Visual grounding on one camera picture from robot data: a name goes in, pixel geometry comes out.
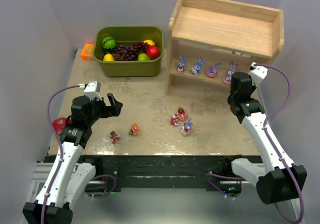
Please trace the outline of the purple bunny pink donut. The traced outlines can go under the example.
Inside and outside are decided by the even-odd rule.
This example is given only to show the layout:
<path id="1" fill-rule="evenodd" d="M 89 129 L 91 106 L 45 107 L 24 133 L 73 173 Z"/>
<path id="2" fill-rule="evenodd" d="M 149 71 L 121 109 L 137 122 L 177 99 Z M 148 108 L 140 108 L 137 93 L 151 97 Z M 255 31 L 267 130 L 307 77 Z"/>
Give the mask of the purple bunny pink donut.
<path id="1" fill-rule="evenodd" d="M 222 81 L 225 85 L 230 85 L 232 81 L 232 74 L 235 72 L 236 68 L 239 65 L 234 63 L 233 61 L 230 62 L 229 64 L 229 70 L 227 73 L 223 76 Z"/>
<path id="2" fill-rule="evenodd" d="M 215 78 L 218 74 L 219 66 L 223 64 L 224 64 L 223 62 L 217 62 L 215 63 L 214 66 L 209 66 L 205 68 L 204 70 L 205 75 L 209 78 Z"/>

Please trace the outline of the purple bunny with bottle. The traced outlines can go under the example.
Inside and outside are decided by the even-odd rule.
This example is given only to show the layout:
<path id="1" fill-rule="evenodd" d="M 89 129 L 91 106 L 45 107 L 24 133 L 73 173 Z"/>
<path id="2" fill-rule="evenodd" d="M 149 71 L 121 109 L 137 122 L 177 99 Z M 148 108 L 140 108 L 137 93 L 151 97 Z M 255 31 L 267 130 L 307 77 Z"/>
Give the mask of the purple bunny with bottle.
<path id="1" fill-rule="evenodd" d="M 206 62 L 202 58 L 199 58 L 198 62 L 191 68 L 191 73 L 198 76 L 205 63 Z"/>

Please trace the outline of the purple bunny strawberry cake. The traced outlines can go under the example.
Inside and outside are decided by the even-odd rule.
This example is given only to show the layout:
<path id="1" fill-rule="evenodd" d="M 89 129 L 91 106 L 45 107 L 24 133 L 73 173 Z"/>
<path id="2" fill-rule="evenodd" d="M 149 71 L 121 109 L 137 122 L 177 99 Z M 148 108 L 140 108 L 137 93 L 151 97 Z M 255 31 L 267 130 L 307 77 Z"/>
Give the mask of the purple bunny strawberry cake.
<path id="1" fill-rule="evenodd" d="M 178 73 L 183 73 L 186 70 L 186 57 L 184 56 L 179 56 L 179 61 L 176 66 L 176 70 Z"/>

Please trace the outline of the purple bunny orange cup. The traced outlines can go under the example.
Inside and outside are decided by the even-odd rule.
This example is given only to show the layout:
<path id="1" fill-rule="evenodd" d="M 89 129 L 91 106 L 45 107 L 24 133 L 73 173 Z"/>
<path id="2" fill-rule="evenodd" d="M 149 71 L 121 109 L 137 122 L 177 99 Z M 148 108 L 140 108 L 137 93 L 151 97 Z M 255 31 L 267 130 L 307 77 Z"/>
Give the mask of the purple bunny orange cup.
<path id="1" fill-rule="evenodd" d="M 183 135 L 187 135 L 187 134 L 189 134 L 189 133 L 191 133 L 191 131 L 192 131 L 192 129 L 193 129 L 193 123 L 192 123 L 192 119 L 191 118 L 189 118 L 188 120 L 187 120 L 187 122 L 185 122 L 184 124 L 183 124 L 183 126 L 182 126 L 182 128 L 181 128 L 181 133 L 183 134 Z"/>

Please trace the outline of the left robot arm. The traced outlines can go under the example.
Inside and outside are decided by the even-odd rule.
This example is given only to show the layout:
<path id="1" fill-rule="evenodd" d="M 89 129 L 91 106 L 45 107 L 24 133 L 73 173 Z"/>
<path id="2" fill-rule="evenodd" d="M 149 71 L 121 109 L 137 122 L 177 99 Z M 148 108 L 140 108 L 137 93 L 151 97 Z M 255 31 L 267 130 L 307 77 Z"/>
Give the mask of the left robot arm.
<path id="1" fill-rule="evenodd" d="M 33 202 L 26 202 L 23 215 L 28 223 L 71 223 L 75 202 L 94 179 L 94 162 L 79 163 L 92 134 L 92 126 L 100 118 L 117 117 L 123 104 L 108 93 L 106 105 L 98 92 L 73 99 L 71 114 L 61 131 L 59 148 L 45 184 Z"/>

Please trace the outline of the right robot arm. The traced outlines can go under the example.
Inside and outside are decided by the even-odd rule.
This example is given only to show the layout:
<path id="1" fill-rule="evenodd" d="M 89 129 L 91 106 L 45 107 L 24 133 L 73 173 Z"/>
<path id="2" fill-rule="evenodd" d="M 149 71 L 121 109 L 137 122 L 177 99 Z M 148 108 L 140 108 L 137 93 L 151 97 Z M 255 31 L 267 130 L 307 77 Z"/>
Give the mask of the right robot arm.
<path id="1" fill-rule="evenodd" d="M 250 134 L 263 161 L 260 169 L 241 157 L 231 161 L 231 169 L 252 184 L 264 204 L 296 199 L 303 189 L 307 171 L 296 165 L 277 141 L 272 130 L 263 123 L 266 114 L 260 102 L 251 97 L 257 86 L 254 71 L 235 72 L 231 76 L 228 103 L 231 112 Z"/>

